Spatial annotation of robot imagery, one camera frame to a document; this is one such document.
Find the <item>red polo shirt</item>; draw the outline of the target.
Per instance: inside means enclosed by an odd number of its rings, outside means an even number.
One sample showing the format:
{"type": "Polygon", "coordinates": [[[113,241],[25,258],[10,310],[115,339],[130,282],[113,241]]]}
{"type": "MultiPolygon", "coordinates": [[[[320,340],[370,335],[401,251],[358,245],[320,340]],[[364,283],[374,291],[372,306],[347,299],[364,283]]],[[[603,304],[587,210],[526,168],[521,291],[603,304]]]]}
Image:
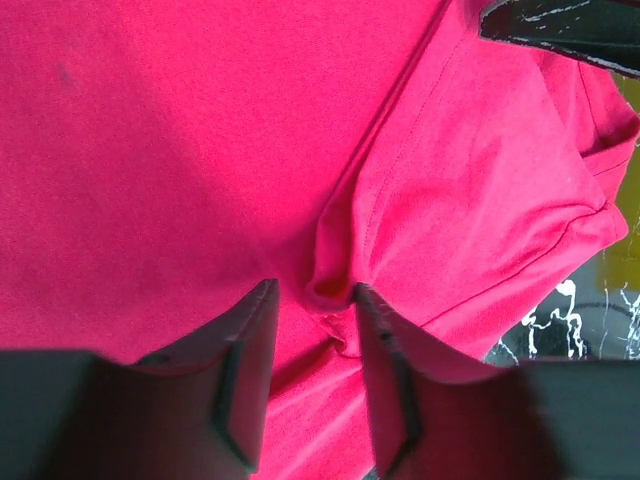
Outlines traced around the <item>red polo shirt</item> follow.
{"type": "Polygon", "coordinates": [[[281,286],[261,479],[373,465],[372,286],[483,358],[627,223],[609,73],[479,1],[5,1],[1,345],[132,362],[281,286]]]}

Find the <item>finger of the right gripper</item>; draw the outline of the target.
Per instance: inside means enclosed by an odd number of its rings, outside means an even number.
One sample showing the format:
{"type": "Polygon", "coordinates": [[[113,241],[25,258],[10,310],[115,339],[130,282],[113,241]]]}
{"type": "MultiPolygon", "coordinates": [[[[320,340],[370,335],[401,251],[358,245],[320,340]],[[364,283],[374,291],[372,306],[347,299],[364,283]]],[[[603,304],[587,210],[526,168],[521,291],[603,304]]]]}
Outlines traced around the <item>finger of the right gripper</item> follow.
{"type": "Polygon", "coordinates": [[[637,1],[496,1],[482,11],[479,35],[639,76],[637,1]]]}

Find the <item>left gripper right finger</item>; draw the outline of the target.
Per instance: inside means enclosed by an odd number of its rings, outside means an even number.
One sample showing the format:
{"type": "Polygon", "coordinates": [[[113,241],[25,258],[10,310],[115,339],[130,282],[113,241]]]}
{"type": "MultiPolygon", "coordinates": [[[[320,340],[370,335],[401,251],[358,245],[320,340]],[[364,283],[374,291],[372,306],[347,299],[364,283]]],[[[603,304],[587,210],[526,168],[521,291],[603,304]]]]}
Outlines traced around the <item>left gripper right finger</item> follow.
{"type": "Polygon", "coordinates": [[[383,479],[635,479],[639,365],[495,367],[354,292],[375,466],[383,479]]]}

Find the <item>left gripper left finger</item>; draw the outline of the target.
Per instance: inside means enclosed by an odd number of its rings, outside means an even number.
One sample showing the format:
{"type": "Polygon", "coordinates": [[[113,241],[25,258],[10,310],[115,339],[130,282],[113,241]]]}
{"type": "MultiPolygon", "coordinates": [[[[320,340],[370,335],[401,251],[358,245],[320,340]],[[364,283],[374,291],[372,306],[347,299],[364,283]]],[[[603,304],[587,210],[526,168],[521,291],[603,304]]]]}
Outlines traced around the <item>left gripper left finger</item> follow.
{"type": "Polygon", "coordinates": [[[276,280],[130,365],[79,350],[1,355],[5,479],[246,479],[259,467],[276,280]]]}

